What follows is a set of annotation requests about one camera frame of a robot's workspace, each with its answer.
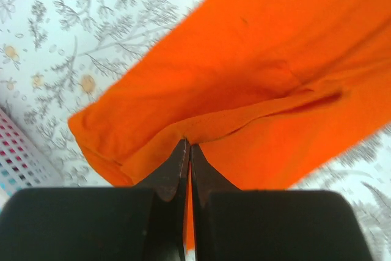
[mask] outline orange cloth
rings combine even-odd
[[[239,188],[281,189],[389,120],[390,0],[206,0],[69,125],[113,185],[186,137]]]

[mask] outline perforated basket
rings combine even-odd
[[[0,110],[0,209],[20,189],[61,182],[58,171]]]

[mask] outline orange towel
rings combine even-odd
[[[206,0],[69,125],[113,185],[186,137],[239,188],[281,189],[389,120],[390,0]]]

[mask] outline floral tablecloth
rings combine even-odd
[[[63,185],[108,185],[85,161],[69,116],[95,101],[200,2],[0,0],[0,107],[60,171]],[[390,130],[293,187],[342,193],[376,260],[391,260]]]

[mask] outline folded orange fabric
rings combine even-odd
[[[206,0],[69,126],[113,185],[188,138],[239,188],[281,189],[390,120],[390,0]]]

